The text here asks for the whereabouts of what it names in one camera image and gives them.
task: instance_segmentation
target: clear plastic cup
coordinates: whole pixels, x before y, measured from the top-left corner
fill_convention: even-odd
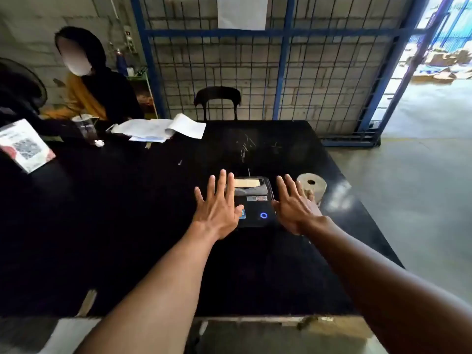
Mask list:
[[[79,128],[85,140],[91,143],[98,140],[94,119],[95,118],[90,114],[81,114],[72,118],[72,121],[77,128]]]

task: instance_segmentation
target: chair backrest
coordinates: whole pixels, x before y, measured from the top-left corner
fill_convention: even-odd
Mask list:
[[[231,87],[207,87],[198,91],[193,105],[201,104],[204,107],[204,121],[206,121],[206,105],[212,99],[229,99],[235,107],[235,120],[237,120],[236,107],[241,105],[241,93]]]

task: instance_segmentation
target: wire mesh fence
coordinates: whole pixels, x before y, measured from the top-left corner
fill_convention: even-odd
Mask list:
[[[182,31],[181,36],[149,37],[162,81],[164,116],[183,112],[203,120],[202,107],[193,105],[195,94],[228,86],[241,93],[238,119],[272,120],[275,107],[278,119],[307,120],[322,137],[363,137],[360,121],[398,38],[371,30],[400,28],[412,1],[294,0],[290,28],[361,31],[292,36],[281,66],[282,37],[184,36],[186,30],[218,30],[217,0],[140,0],[146,28]],[[283,29],[286,11],[287,0],[268,0],[266,29]],[[369,35],[362,29],[369,29]],[[210,120],[234,118],[231,101],[210,101],[208,109]]]

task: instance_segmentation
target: black hijab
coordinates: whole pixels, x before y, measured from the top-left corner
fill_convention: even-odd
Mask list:
[[[109,121],[122,123],[128,118],[144,118],[136,95],[128,80],[106,66],[107,57],[100,40],[89,30],[67,26],[56,33],[54,41],[58,47],[58,37],[75,41],[86,53],[93,74],[80,77],[89,92],[105,108]]]

